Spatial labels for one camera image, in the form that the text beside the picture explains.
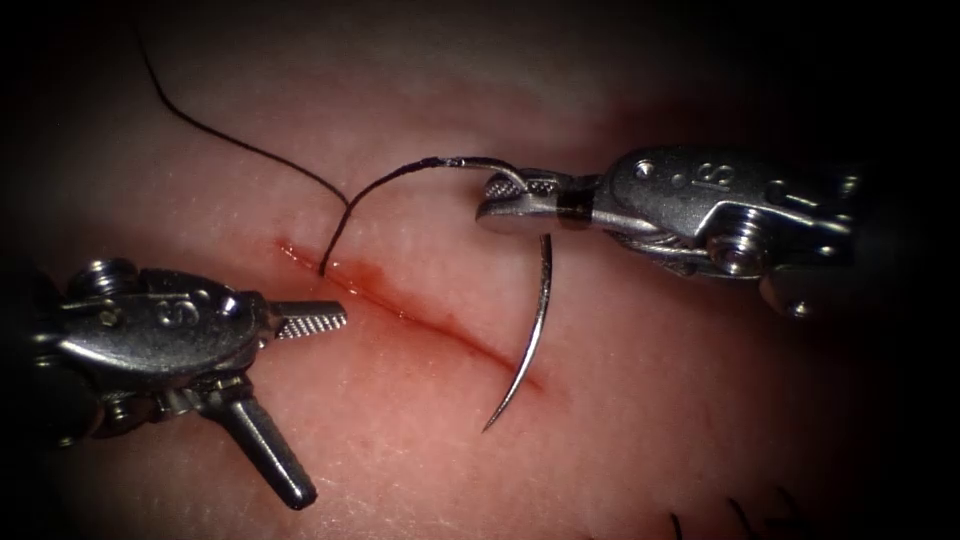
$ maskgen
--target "skin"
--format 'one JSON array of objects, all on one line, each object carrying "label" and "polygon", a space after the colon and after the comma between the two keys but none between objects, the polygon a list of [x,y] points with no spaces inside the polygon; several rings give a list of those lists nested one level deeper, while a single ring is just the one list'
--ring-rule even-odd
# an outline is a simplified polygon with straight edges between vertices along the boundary
[{"label": "skin", "polygon": [[[801,92],[704,21],[653,8],[232,6],[138,13],[168,95],[348,196],[431,155],[588,173],[651,144],[824,142]],[[428,171],[374,192],[321,278],[342,204],[174,117],[126,22],[90,18],[24,88],[7,163],[30,182],[5,187],[11,243],[61,283],[124,256],[272,299],[336,299],[350,322],[274,343],[249,372],[315,505],[288,510],[189,415],[45,458],[84,534],[672,538],[672,513],[684,537],[746,538],[734,498],[776,538],[764,519],[790,515],[780,486],[830,536],[890,459],[882,364],[778,318],[751,286],[675,277],[597,233],[555,237],[537,359],[481,435],[540,264],[535,238],[474,223],[488,175]]]}]

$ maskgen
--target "engraved marking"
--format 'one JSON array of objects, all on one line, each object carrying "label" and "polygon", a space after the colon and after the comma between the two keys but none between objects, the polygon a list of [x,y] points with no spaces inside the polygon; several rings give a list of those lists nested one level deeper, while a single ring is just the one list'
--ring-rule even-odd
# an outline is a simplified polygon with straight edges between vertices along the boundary
[{"label": "engraved marking", "polygon": [[726,186],[733,182],[734,170],[729,165],[716,167],[713,163],[707,162],[697,169],[697,177],[701,182]]},{"label": "engraved marking", "polygon": [[690,182],[690,184],[691,184],[691,185],[694,185],[694,186],[697,186],[697,187],[705,187],[705,188],[707,188],[707,189],[712,189],[712,190],[714,190],[714,191],[722,191],[722,192],[724,192],[724,193],[730,191],[730,188],[729,188],[729,187],[727,187],[727,186],[721,186],[721,185],[719,185],[719,184],[708,184],[708,183],[706,183],[706,182],[698,182],[698,181],[696,181],[696,180],[694,180],[693,182]]}]

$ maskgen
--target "screw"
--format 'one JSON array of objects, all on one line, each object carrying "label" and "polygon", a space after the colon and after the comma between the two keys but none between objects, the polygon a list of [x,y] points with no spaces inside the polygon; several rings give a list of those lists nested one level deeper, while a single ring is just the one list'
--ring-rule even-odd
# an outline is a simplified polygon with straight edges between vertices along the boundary
[{"label": "screw", "polygon": [[633,175],[638,180],[646,180],[653,174],[653,162],[649,159],[642,159],[633,167]]},{"label": "screw", "polygon": [[803,319],[810,315],[810,306],[803,300],[798,300],[787,306],[787,312],[797,319]]}]

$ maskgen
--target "curved needle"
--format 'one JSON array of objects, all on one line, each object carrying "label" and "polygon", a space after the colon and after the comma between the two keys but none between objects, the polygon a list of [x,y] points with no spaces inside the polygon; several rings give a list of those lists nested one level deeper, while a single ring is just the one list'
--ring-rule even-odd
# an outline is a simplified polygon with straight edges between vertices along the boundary
[{"label": "curved needle", "polygon": [[517,373],[513,376],[513,383],[510,384],[510,389],[507,390],[507,394],[503,396],[503,401],[500,402],[497,410],[494,411],[493,416],[487,421],[487,425],[483,427],[481,433],[490,429],[490,426],[497,421],[497,418],[503,414],[507,405],[510,404],[514,394],[517,393],[517,388],[520,387],[520,383],[523,382],[523,378],[527,375],[527,370],[530,369],[530,364],[533,363],[533,355],[537,352],[537,345],[540,344],[540,334],[543,332],[543,323],[547,318],[547,305],[550,304],[550,287],[553,274],[553,248],[549,234],[544,234],[540,237],[540,261],[540,299],[537,302],[537,315],[533,321],[533,329],[530,331],[527,350],[523,353],[523,360],[520,362],[520,366],[517,367]]}]

